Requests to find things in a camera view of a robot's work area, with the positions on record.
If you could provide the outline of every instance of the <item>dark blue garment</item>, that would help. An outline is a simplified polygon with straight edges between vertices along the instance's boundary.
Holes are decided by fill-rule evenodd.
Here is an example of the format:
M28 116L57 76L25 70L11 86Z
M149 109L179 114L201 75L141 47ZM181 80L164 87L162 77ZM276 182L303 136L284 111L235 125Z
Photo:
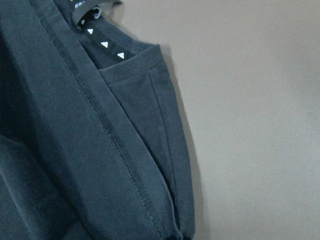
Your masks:
M102 17L79 27L69 1L0 2L0 239L192 239L160 45Z

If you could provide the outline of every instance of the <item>plain background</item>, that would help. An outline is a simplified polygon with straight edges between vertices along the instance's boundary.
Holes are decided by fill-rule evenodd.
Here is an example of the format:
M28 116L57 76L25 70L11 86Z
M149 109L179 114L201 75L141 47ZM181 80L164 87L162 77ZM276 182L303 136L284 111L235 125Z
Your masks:
M320 1L123 0L109 14L161 45L195 240L320 240Z

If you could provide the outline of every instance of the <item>dark fabric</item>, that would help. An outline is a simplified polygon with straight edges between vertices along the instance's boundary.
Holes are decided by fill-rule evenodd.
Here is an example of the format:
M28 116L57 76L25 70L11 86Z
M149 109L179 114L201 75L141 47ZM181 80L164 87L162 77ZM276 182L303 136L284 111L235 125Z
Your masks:
M72 12L67 0L1 1L0 239L192 239L160 45L102 17L79 28Z

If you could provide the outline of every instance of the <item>stitching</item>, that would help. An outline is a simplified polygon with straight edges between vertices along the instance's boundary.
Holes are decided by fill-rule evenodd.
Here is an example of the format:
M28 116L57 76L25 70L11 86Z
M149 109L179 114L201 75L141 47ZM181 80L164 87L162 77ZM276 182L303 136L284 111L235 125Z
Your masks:
M147 191L144 188L143 182L139 176L139 173L132 162L128 152L126 151L123 143L117 136L117 133L113 129L111 123L109 122L105 112L103 111L102 107L99 105L98 101L95 99L94 94L89 89L86 82L81 78L80 73L78 72L78 69L74 62L72 61L71 57L68 55L68 53L65 51L63 44L59 40L59 38L56 36L54 31L51 29L50 24L46 20L44 14L40 10L37 3L35 3L32 0L28 1L31 7L33 8L34 12L36 13L37 17L39 18L39 21L41 23L41 26L43 27L44 31L48 35L48 37L51 39L54 47L59 53L59 56L67 66L67 69L71 73L73 79L76 81L77 85L79 86L82 94L84 95L85 99L89 103L89 105L93 108L96 116L100 120L100 123L102 124L103 128L105 129L108 136L111 138L113 146L118 153L118 156L120 157L122 163L126 167L126 170L129 173L129 176L135 186L135 189L137 190L137 193L140 197L141 203L144 206L147 215L149 219L151 220L153 226L156 228L157 234L160 238L162 238L162 234L165 233L165 230L162 226L162 223L154 209L154 206L152 204L152 201L147 193Z
M178 206L178 192L177 192L177 183L176 183L176 178L175 178L175 170L174 170L174 166L173 166L173 163L172 163L172 155L171 155L171 148L170 148L170 145L169 145L169 140L168 140L168 131L167 131L167 128L166 128L166 123L165 123L165 118L164 118L164 114L163 114L163 111L162 111L162 108L160 106L160 102L159 102L159 99L157 97L157 94L156 94L156 90L155 90L155 87L154 87L154 84L153 84L153 77L151 76L151 72L152 70L148 71L148 76L149 76L149 79L150 79L150 83L151 83L151 87L152 87L152 91L153 91L153 94L155 96L155 99L156 99L156 102L157 102L157 105L159 107L159 110L160 110L160 115L161 115L161 119L162 119L162 123L163 123L163 126L164 126L164 133L165 133L165 139L166 139L166 145L167 145L167 148L168 148L168 152L169 152L169 158L170 158L170 166L171 166L171 170L172 170L172 175L173 175L173 183L174 183L174 191L175 191L175 202L176 204L173 202L173 205L176 205L175 207ZM177 224L179 226L179 214L178 214L178 211L176 210L175 211L175 214L177 216L176 220L177 220Z

